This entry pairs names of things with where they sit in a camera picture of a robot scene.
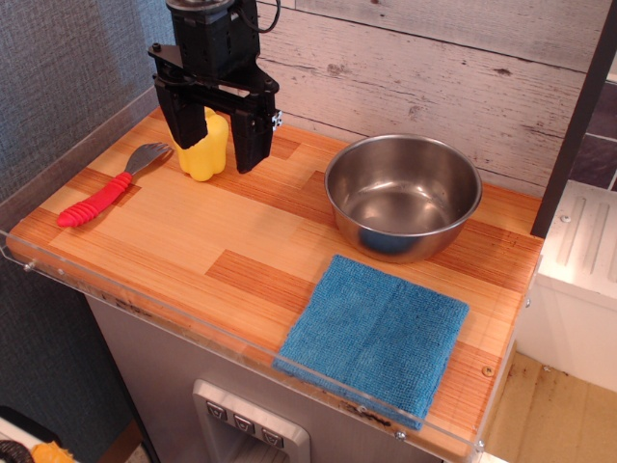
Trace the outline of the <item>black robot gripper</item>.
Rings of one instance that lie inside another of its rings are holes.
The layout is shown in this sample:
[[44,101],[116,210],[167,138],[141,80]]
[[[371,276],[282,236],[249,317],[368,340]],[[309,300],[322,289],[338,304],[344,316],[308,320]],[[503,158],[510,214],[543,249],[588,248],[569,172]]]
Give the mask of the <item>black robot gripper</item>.
[[281,124],[280,86],[256,63],[255,1],[168,1],[174,45],[155,43],[154,88],[174,141],[189,149],[207,135],[204,107],[230,115],[236,168],[246,174],[270,155]]

